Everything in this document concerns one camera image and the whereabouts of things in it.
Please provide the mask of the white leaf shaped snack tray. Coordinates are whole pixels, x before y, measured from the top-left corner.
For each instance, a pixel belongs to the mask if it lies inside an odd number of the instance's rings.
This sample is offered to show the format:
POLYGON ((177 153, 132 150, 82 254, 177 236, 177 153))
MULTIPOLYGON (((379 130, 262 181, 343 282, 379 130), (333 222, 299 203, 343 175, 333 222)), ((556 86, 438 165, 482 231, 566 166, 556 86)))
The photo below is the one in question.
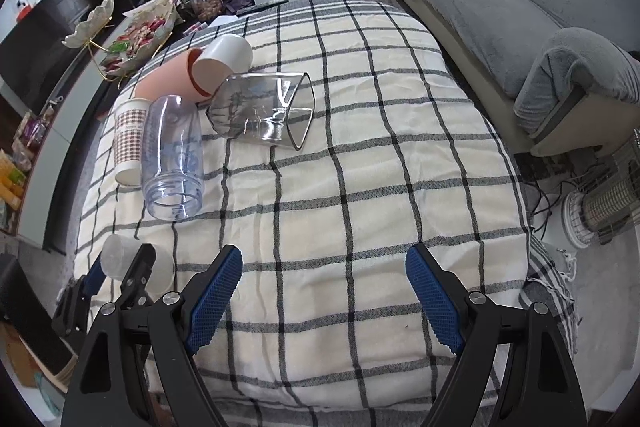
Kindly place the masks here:
POLYGON ((151 60, 174 30, 177 10, 172 0, 151 0, 125 16, 129 20, 127 28, 99 62, 105 78, 127 76, 151 60))

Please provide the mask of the white red patterned cup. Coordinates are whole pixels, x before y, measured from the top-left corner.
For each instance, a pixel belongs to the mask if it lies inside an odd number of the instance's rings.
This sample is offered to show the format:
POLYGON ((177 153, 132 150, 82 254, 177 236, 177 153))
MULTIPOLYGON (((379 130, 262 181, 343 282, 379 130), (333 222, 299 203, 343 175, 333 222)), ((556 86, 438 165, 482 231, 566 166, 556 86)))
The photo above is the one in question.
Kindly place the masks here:
POLYGON ((115 109, 114 177, 120 185, 141 183, 141 143, 150 105, 145 98, 130 98, 115 109))

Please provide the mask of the small white leaf dish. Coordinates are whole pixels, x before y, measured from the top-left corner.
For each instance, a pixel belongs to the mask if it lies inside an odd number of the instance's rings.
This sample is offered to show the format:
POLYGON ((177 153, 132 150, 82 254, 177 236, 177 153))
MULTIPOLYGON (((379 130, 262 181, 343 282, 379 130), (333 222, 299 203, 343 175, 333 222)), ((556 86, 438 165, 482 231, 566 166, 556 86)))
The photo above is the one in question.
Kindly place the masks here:
POLYGON ((114 0, 103 0, 87 16, 85 20, 75 26, 74 31, 62 40, 67 49, 80 49, 90 41, 111 20, 114 12, 114 0))

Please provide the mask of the frosted translucent cup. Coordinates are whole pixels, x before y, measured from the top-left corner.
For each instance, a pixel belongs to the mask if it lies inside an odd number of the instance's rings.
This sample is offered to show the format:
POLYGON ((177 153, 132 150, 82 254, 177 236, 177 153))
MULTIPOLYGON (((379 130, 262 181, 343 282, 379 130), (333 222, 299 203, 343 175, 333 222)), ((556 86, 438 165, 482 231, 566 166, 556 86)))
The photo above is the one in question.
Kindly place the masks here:
MULTIPOLYGON (((101 267, 105 275, 119 282, 125 280, 125 275, 141 246, 142 242, 139 239, 119 234, 108 236, 101 253, 101 267)), ((156 259, 145 289, 153 299, 157 299, 166 291, 170 291, 174 283, 175 262, 165 248, 156 244, 153 244, 153 248, 156 259)))

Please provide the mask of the white black checked tablecloth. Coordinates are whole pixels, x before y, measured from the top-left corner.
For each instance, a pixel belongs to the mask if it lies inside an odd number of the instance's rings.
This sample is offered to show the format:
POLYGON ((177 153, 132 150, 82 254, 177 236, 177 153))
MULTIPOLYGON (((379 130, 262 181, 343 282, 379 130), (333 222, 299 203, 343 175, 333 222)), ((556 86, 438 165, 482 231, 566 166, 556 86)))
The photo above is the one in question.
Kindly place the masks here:
POLYGON ((300 0, 226 31, 248 41, 257 72, 309 76, 304 147, 205 127, 202 209, 164 222, 116 182, 107 122, 74 269, 120 234, 171 254, 181 289, 238 247, 240 283, 195 358, 230 425, 419 425, 454 358, 406 277, 415 243, 495 303, 544 301, 574 346, 574 301, 530 231, 518 169, 421 23, 369 0, 300 0))

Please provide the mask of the grey sofa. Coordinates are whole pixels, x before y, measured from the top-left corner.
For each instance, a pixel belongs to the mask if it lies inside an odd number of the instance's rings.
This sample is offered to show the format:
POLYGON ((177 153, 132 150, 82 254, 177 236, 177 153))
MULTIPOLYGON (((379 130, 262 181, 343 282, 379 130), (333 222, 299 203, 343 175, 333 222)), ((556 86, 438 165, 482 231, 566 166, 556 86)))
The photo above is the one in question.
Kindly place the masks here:
POLYGON ((506 145, 610 153, 639 124, 639 0, 402 0, 506 145))

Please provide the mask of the black tv cabinet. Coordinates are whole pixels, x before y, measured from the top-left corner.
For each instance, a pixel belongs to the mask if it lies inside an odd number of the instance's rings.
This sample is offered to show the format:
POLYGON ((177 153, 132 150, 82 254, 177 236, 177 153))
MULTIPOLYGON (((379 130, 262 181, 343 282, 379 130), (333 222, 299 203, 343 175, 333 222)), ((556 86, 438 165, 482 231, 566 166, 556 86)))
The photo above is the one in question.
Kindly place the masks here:
MULTIPOLYGON (((62 40, 102 1, 41 0, 1 41, 1 77, 28 109, 43 109, 77 56, 62 40)), ((147 1, 114 0, 114 20, 147 1)))

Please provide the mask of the pink cup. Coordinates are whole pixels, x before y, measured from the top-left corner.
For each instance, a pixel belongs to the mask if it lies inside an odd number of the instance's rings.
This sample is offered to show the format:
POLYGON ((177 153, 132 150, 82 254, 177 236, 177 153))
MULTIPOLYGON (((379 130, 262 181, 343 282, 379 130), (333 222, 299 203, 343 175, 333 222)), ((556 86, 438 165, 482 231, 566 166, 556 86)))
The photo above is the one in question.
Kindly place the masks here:
POLYGON ((208 100, 212 95, 198 87, 192 75, 193 64, 202 53, 200 48, 191 48, 157 67, 138 82, 134 96, 151 102, 166 95, 179 95, 193 103, 208 100))

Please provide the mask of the clear plastic bottle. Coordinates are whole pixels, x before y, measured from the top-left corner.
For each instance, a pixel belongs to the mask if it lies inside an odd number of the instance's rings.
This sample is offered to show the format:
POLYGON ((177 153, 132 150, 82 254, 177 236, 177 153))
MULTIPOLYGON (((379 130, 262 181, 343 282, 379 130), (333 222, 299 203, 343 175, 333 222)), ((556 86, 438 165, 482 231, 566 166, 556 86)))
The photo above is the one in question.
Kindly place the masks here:
POLYGON ((163 221, 183 221, 203 206, 204 167, 200 114, 180 95, 154 101, 141 142, 141 187, 146 210, 163 221))

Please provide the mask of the white electric heater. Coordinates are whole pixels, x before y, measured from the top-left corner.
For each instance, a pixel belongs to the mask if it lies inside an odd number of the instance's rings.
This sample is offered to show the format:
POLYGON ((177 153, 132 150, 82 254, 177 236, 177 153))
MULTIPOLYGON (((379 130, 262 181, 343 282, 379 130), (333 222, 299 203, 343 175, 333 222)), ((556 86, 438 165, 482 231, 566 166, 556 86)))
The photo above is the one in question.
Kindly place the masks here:
POLYGON ((639 129, 606 167, 582 181, 562 206, 562 229, 570 245, 601 245, 639 224, 639 129))

